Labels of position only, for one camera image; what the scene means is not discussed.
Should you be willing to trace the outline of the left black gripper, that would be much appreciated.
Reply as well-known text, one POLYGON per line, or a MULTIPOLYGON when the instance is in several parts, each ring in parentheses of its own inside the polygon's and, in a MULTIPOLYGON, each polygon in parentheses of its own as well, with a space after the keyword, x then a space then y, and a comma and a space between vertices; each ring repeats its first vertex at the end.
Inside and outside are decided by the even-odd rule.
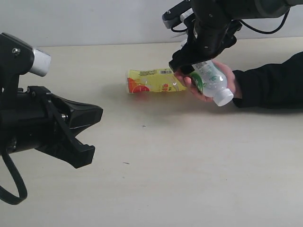
POLYGON ((101 121, 103 109, 59 97, 43 86, 0 93, 0 155, 36 149, 81 168, 95 147, 76 136, 101 121))

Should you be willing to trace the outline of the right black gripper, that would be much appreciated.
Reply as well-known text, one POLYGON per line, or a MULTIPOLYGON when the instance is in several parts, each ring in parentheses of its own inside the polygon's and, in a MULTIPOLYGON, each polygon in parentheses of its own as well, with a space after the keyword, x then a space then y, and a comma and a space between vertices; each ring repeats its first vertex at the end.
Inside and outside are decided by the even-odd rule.
POLYGON ((241 28, 242 24, 238 20, 223 23, 221 27, 215 28, 196 19, 193 31, 188 33, 187 43, 173 53, 169 67, 173 72, 193 72, 194 64, 213 59, 224 49, 235 45, 237 42, 235 34, 241 28))

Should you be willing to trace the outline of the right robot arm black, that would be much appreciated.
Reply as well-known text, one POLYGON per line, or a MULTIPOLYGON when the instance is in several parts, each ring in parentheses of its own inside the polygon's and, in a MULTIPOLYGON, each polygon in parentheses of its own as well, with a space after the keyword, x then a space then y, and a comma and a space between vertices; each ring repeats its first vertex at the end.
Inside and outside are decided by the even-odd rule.
POLYGON ((245 19, 287 17, 301 0, 183 0, 162 15, 166 28, 186 26, 186 44, 172 55, 169 67, 188 74, 192 65, 216 58, 233 46, 245 19))

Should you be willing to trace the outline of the black sleeved forearm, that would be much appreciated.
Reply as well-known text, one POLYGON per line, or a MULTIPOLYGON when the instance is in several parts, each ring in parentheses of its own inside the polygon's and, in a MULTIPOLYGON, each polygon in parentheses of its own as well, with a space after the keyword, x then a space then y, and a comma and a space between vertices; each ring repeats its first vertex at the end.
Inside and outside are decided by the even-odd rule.
POLYGON ((233 73, 242 94, 242 98, 233 99, 238 108, 302 109, 302 52, 283 63, 233 73))

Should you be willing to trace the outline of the left robot arm silver black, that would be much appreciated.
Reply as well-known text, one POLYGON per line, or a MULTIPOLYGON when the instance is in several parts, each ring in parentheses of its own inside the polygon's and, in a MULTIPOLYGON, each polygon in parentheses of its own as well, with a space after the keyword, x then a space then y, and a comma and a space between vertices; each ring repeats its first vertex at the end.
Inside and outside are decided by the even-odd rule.
POLYGON ((43 86, 9 96, 0 109, 0 143, 10 152, 36 149, 80 168, 91 164, 95 147, 76 137, 99 123, 103 109, 71 101, 43 86))

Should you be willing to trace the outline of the person's open hand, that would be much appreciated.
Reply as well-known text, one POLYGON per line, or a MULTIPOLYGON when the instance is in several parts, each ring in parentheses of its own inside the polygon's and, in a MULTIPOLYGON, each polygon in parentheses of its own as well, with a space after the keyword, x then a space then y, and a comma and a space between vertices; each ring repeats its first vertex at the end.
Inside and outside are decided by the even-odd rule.
MULTIPOLYGON (((232 91, 235 99, 242 99, 242 92, 239 83, 235 78, 235 74, 229 66, 219 61, 213 60, 213 64, 224 73, 227 78, 227 87, 232 91)), ((212 102, 213 99, 205 96, 196 88, 195 83, 189 75, 185 75, 178 70, 174 73, 176 79, 185 86, 196 98, 204 102, 212 102)))

